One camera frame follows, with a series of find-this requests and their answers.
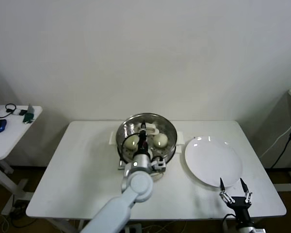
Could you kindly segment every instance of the robotic arm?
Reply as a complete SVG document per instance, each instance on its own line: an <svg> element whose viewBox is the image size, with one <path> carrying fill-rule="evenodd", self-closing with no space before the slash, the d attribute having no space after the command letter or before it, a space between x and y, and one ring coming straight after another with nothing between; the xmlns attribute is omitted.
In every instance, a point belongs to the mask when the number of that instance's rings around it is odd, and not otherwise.
<svg viewBox="0 0 291 233"><path fill-rule="evenodd" d="M111 199L91 220L81 233L117 233L130 218L135 202L151 197L153 180L144 171L136 171L128 178L128 187L122 196Z"/></svg>
<svg viewBox="0 0 291 233"><path fill-rule="evenodd" d="M256 229L251 221L248 209L251 206L252 193L249 192L248 186L241 178L242 189L245 193L244 197L231 197L227 194L223 181L220 179L220 197L235 212L236 230L239 233L266 233L264 229Z"/></svg>
<svg viewBox="0 0 291 233"><path fill-rule="evenodd" d="M153 180L150 174L166 169L163 158L154 158L152 162L150 158L146 131L142 130L139 133L138 150L133 156L133 161L125 166L122 195L108 201L81 233L117 233L124 228L134 204L144 202L152 195Z"/></svg>

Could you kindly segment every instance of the stainless steel pot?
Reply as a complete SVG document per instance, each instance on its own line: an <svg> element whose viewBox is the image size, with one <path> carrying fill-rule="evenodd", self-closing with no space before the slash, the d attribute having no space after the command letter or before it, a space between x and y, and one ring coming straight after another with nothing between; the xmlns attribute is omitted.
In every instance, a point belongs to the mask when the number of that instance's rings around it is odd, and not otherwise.
<svg viewBox="0 0 291 233"><path fill-rule="evenodd" d="M146 123L154 124L160 133L163 133L167 136L168 143L167 146L163 149L154 146L153 135L148 135L147 143L148 148L152 153L152 158L161 156L165 159L165 162L168 163L176 151L177 131L169 120L154 113L140 113L133 115L120 125L116 133L116 143L121 159L125 163L130 163L132 161L132 157L135 151L131 151L125 148L123 143L125 138L134 133L138 133L136 131L137 126L144 121Z"/></svg>

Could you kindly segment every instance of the white plate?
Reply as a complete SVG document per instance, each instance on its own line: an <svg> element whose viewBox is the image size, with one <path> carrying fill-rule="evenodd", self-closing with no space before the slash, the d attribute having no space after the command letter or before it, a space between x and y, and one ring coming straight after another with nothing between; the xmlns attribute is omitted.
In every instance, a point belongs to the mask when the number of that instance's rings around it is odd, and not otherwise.
<svg viewBox="0 0 291 233"><path fill-rule="evenodd" d="M243 173L242 161L233 148L212 136L191 140L185 149L185 160L198 179L215 187L220 187L220 178L225 187L232 186Z"/></svg>

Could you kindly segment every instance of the white robotic arm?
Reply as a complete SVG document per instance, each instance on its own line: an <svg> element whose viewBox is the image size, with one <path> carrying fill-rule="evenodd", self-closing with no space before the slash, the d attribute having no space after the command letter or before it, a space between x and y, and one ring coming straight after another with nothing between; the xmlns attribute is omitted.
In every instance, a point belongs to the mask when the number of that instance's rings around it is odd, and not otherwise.
<svg viewBox="0 0 291 233"><path fill-rule="evenodd" d="M122 196L107 202L81 233L118 233L124 228L134 203L151 197L153 180L145 171L136 171L128 177L127 184Z"/></svg>

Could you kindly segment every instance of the floor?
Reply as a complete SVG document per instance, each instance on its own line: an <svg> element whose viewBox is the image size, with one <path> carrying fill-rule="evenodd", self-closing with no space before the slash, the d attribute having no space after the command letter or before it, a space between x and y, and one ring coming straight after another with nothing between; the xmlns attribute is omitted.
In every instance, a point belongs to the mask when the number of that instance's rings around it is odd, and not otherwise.
<svg viewBox="0 0 291 233"><path fill-rule="evenodd" d="M39 184L41 177L43 176L44 170L40 168L17 168L14 173L10 175L10 178L18 183L22 178L28 178L29 182L25 187L25 191L34 192L35 188ZM269 176L273 182L276 183L289 183L291 182L286 172L269 172ZM291 232L291 192L280 193L286 208L287 214L284 217L265 218L259 221L256 225L258 227L265 228L267 233L279 233L279 232ZM0 187L0 212L4 207L5 203L10 197L10 193L3 187ZM30 223L32 219L24 217L21 220L17 220L15 223L18 225L25 225ZM78 224L77 221L70 221L71 224ZM233 225L233 220L228 221L229 225ZM143 230L144 233L156 233L158 232L170 232L170 233L220 233L221 232L221 221L208 220L208 221L178 221L178 222L142 222L142 226L152 226ZM8 233L60 233L60 231L53 227L52 224L44 219L38 219L32 225L17 229L10 225Z"/></svg>

